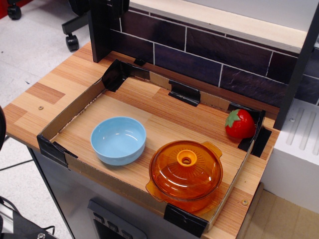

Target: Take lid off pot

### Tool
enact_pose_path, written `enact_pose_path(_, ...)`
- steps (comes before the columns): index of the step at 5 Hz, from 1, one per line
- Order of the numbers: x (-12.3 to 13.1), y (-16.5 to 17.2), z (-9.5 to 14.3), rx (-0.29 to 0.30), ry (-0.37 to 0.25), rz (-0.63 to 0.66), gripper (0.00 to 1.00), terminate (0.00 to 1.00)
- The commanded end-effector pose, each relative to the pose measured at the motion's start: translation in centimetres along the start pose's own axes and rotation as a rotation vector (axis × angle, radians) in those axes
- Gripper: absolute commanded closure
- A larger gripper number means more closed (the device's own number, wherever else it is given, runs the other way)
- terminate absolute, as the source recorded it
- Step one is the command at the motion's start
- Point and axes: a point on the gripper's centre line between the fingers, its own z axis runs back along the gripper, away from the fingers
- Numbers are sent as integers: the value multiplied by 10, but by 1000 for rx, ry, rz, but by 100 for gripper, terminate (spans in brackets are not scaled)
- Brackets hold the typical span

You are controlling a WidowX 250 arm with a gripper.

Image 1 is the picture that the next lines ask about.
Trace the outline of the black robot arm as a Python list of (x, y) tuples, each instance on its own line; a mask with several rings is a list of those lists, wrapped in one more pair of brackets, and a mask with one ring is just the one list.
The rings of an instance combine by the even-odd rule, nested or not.
[(108, 6), (107, 0), (69, 0), (68, 2), (72, 11), (78, 16), (82, 16), (89, 10), (92, 12), (101, 10), (102, 13), (106, 12), (114, 19), (122, 17), (129, 10), (130, 5), (130, 0), (110, 0), (111, 6)]

